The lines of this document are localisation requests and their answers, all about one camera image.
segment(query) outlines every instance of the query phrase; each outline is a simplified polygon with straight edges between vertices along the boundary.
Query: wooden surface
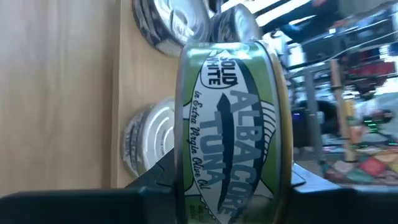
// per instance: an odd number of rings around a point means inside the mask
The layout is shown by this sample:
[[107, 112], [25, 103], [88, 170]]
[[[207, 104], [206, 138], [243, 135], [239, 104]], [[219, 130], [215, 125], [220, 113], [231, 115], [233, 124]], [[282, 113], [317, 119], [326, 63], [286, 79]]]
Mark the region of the wooden surface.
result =
[[178, 68], [178, 58], [156, 51], [141, 36], [130, 0], [122, 0], [119, 61], [113, 81], [113, 187], [125, 187], [134, 179], [121, 162], [124, 127], [139, 109], [174, 96]]
[[0, 195], [110, 186], [119, 3], [0, 0]]

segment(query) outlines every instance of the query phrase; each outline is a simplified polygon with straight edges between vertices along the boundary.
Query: fish illustration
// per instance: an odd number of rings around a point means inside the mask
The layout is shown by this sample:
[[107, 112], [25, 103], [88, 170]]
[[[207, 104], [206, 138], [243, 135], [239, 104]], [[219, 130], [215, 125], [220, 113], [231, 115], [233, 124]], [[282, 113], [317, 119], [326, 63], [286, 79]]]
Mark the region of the fish illustration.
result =
[[190, 152], [202, 169], [191, 162], [195, 184], [185, 195], [200, 195], [215, 220], [234, 223], [253, 195], [274, 198], [261, 172], [277, 130], [277, 112], [259, 99], [249, 69], [227, 50], [209, 54], [193, 92], [200, 94], [183, 107], [183, 117], [189, 135], [199, 130], [200, 150]]

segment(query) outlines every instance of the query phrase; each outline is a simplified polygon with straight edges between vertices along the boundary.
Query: silver tin can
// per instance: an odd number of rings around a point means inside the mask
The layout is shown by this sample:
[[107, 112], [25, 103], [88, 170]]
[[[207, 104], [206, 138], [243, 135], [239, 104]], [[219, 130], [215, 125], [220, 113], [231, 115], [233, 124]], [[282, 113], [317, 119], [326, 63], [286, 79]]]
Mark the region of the silver tin can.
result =
[[183, 46], [207, 42], [210, 18], [202, 0], [134, 0], [134, 18], [151, 46], [178, 57]]
[[128, 171], [136, 177], [174, 148], [174, 103], [166, 99], [146, 108], [126, 127], [121, 155]]
[[211, 42], [249, 42], [261, 39], [256, 18], [243, 4], [237, 4], [211, 18]]
[[261, 41], [185, 47], [175, 119], [180, 222], [277, 223], [293, 138], [275, 51]]

